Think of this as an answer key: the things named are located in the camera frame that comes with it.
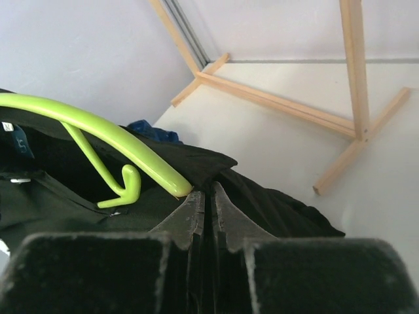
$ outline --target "dark green garment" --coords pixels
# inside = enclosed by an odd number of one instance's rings
[[[62,125],[52,119],[0,107],[0,121],[19,125],[35,159],[21,157],[10,132],[0,131],[0,238],[15,250],[29,234],[45,231],[148,231],[183,200],[177,200],[144,172],[135,204],[101,210],[95,203],[116,197]],[[191,182],[211,194],[219,181],[231,201],[277,237],[343,236],[313,207],[279,191],[266,189],[231,170],[237,163],[223,154],[188,145],[159,143],[135,134]],[[127,158],[86,134],[104,164],[122,185]],[[12,184],[10,179],[32,178]]]

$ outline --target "white tag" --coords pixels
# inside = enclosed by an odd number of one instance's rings
[[[2,125],[3,125],[3,129],[5,129],[6,132],[14,131],[13,124],[8,123],[8,122],[2,122]]]

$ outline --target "blue cloth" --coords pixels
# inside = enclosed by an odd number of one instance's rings
[[[154,128],[146,120],[132,122],[128,128],[158,142],[183,144],[176,132]]]

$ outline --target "wooden stand base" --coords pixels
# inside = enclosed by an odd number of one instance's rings
[[[383,110],[376,121],[370,125],[361,0],[340,0],[346,64],[348,67],[352,112],[354,114],[353,121],[214,76],[214,72],[228,61],[228,54],[224,54],[215,63],[207,67],[203,72],[200,72],[188,51],[187,45],[162,7],[160,1],[149,0],[149,2],[168,29],[185,62],[195,76],[193,82],[172,100],[173,106],[178,106],[199,85],[207,84],[240,98],[314,122],[324,128],[329,128],[354,139],[351,145],[314,185],[314,191],[319,195],[324,194],[333,185],[335,180],[343,174],[345,169],[348,168],[364,147],[371,142],[371,139],[377,135],[410,96],[410,90],[403,88]]]

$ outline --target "lime green plastic hanger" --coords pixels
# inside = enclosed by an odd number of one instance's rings
[[[104,118],[59,101],[20,94],[1,93],[0,107],[30,111],[58,120],[63,124],[103,180],[119,196],[113,200],[99,202],[99,208],[127,205],[137,201],[141,190],[141,177],[134,166],[125,165],[122,167],[125,187],[121,187],[81,130],[95,135],[125,155],[171,195],[180,198],[188,195],[192,190],[191,184],[147,145]]]

